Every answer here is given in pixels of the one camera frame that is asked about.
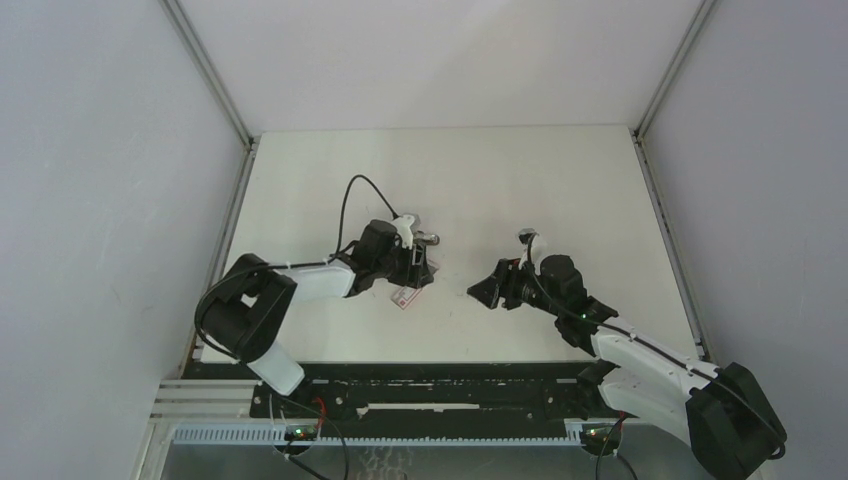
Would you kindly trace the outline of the red white staples box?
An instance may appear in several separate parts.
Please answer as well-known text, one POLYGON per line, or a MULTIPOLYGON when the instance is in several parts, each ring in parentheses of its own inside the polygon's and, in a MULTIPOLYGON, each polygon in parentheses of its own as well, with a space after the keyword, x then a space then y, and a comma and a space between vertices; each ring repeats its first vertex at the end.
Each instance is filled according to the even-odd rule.
POLYGON ((421 292, 422 288, 400 287, 391 295, 391 301, 401 310, 406 310, 421 292))

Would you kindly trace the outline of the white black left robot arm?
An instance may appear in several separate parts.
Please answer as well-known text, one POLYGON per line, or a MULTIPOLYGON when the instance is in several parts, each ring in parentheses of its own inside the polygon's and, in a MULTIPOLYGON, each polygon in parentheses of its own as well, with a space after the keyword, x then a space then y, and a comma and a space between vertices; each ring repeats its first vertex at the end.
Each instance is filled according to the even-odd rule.
POLYGON ((301 416, 313 392, 301 383, 302 366, 277 341, 287 311, 295 303, 355 297, 378 280, 413 290, 431 284, 427 250, 440 238, 419 224, 413 214, 374 219, 359 239, 316 262, 272 264, 243 254, 201 296, 195 331, 209 348, 247 366, 269 386, 277 408, 301 416))

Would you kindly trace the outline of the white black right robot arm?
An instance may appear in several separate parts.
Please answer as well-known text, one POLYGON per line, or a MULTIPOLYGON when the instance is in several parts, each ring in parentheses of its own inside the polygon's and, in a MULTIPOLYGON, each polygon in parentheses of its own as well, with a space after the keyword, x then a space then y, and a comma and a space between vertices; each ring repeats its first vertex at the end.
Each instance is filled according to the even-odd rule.
POLYGON ((591 296, 569 256, 501 259, 466 292, 489 309, 553 315, 562 339, 594 358, 577 380, 583 416, 611 409, 646 421, 687 445, 716 479, 746 479, 785 455, 786 430, 749 369, 660 346, 591 296))

